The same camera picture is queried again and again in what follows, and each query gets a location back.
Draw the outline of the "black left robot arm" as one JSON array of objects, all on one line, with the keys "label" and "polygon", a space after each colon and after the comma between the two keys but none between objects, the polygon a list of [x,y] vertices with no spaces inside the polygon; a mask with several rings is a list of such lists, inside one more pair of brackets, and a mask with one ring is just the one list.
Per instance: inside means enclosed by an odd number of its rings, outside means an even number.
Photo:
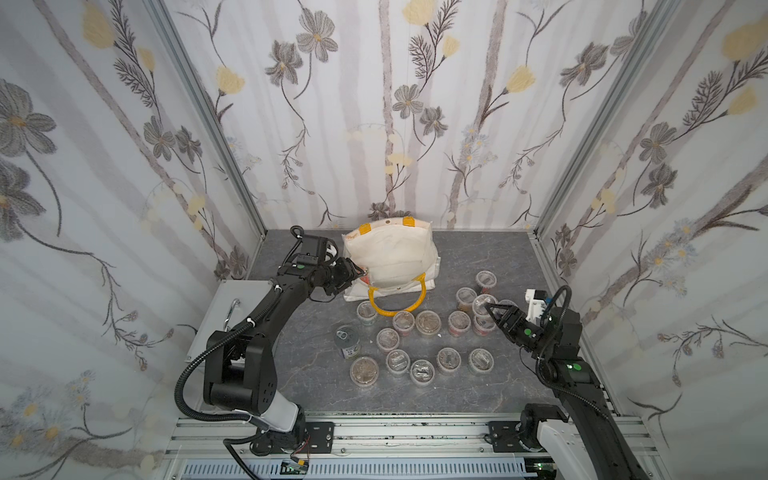
[{"label": "black left robot arm", "polygon": [[[183,415],[211,423],[244,421],[276,433],[296,429],[301,409],[278,391],[273,344],[315,289],[335,299],[364,270],[343,257],[334,240],[309,235],[298,225],[290,232],[295,244],[269,280],[266,295],[230,329],[213,331],[204,350],[182,370],[174,401]],[[186,383],[199,366],[204,367],[203,402],[223,408],[224,413],[201,412],[185,400]]]}]

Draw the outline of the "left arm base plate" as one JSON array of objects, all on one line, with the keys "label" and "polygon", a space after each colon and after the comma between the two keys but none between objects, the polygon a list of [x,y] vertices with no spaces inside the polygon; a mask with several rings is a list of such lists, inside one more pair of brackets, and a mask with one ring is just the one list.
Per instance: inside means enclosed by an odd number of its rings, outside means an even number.
[{"label": "left arm base plate", "polygon": [[330,454],[334,443],[333,422],[299,423],[291,432],[267,431],[249,442],[250,451],[257,456],[268,454],[309,455]]}]

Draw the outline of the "clear jar dark seeds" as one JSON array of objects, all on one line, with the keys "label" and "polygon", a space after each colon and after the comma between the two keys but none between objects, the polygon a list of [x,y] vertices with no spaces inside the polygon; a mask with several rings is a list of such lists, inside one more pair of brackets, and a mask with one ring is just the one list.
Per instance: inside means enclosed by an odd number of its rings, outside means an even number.
[{"label": "clear jar dark seeds", "polygon": [[441,373],[445,375],[454,374],[462,364],[461,354],[452,347],[444,347],[438,351],[436,363]]}]

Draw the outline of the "white canvas tote bag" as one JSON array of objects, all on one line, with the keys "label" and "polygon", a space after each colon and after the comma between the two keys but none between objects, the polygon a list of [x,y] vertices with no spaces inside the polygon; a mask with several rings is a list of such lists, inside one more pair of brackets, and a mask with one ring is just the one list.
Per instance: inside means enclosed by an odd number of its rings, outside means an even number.
[{"label": "white canvas tote bag", "polygon": [[393,317],[397,312],[381,308],[378,298],[417,292],[417,300],[405,308],[412,313],[435,287],[441,258],[431,223],[412,216],[386,218],[362,224],[342,240],[344,256],[363,270],[344,290],[345,301],[368,301],[377,314]]}]

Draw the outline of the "red label seed jar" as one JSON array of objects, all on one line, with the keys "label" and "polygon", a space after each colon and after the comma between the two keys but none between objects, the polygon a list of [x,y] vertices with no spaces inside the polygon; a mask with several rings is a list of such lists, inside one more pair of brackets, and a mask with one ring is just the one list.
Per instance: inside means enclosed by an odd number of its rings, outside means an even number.
[{"label": "red label seed jar", "polygon": [[470,287],[461,287],[456,291],[457,309],[471,315],[477,292]]}]

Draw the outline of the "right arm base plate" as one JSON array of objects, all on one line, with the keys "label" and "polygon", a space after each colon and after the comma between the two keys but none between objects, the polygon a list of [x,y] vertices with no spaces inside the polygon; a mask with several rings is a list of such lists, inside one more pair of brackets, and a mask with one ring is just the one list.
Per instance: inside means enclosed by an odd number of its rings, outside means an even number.
[{"label": "right arm base plate", "polygon": [[494,453],[538,453],[541,446],[532,441],[525,442],[519,421],[490,421],[485,440]]}]

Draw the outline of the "white label jar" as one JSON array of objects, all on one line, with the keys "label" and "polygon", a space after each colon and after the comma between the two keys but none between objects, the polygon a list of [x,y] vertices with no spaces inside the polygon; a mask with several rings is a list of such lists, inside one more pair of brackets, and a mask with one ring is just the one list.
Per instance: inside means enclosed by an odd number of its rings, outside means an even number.
[{"label": "white label jar", "polygon": [[393,328],[383,328],[376,335],[376,344],[382,352],[389,353],[399,348],[400,335]]}]

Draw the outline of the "jar row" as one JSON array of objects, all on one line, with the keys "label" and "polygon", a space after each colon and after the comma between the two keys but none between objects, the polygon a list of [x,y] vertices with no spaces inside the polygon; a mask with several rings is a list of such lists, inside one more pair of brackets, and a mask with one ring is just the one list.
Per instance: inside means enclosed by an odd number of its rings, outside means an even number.
[{"label": "jar row", "polygon": [[415,328],[415,317],[409,311],[399,311],[393,316],[392,325],[400,336],[406,337]]},{"label": "jar row", "polygon": [[394,349],[387,354],[385,365],[392,375],[402,376],[410,372],[411,359],[404,350]]},{"label": "jar row", "polygon": [[475,315],[472,326],[475,334],[482,337],[490,335],[496,329],[496,324],[489,315]]},{"label": "jar row", "polygon": [[425,337],[437,335],[442,328],[440,316],[432,310],[423,310],[415,317],[417,331]]}]

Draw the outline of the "small clear seed jar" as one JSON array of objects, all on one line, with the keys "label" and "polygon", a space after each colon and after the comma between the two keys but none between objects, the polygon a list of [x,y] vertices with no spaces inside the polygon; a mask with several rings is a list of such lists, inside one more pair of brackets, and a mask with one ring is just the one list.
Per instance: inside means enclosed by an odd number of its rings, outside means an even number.
[{"label": "small clear seed jar", "polygon": [[434,381],[436,371],[429,360],[418,359],[411,364],[409,374],[415,385],[425,387]]}]

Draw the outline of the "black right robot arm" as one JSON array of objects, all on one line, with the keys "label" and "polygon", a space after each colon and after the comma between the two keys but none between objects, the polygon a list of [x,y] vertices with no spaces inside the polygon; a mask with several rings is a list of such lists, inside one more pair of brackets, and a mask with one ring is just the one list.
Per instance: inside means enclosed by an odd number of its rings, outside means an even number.
[{"label": "black right robot arm", "polygon": [[562,479],[647,479],[611,414],[601,382],[580,356],[582,322],[570,308],[572,289],[559,287],[551,298],[535,290],[528,310],[485,303],[505,338],[535,360],[533,372],[560,404],[527,404],[517,439],[529,450],[543,450]]}]

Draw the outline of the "large clear seed jar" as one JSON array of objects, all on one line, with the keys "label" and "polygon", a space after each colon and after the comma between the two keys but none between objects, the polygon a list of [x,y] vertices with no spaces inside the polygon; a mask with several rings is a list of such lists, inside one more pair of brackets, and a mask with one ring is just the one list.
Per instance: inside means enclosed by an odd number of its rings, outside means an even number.
[{"label": "large clear seed jar", "polygon": [[373,386],[379,378],[378,363],[371,357],[364,356],[353,361],[350,367],[350,379],[358,387]]}]

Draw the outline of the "clear jar grey seeds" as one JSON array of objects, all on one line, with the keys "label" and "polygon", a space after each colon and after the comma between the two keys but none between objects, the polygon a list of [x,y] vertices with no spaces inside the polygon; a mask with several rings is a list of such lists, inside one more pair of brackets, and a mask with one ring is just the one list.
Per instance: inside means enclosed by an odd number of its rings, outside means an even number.
[{"label": "clear jar grey seeds", "polygon": [[476,374],[488,374],[494,366],[493,355],[484,348],[476,348],[468,355],[469,368]]}]

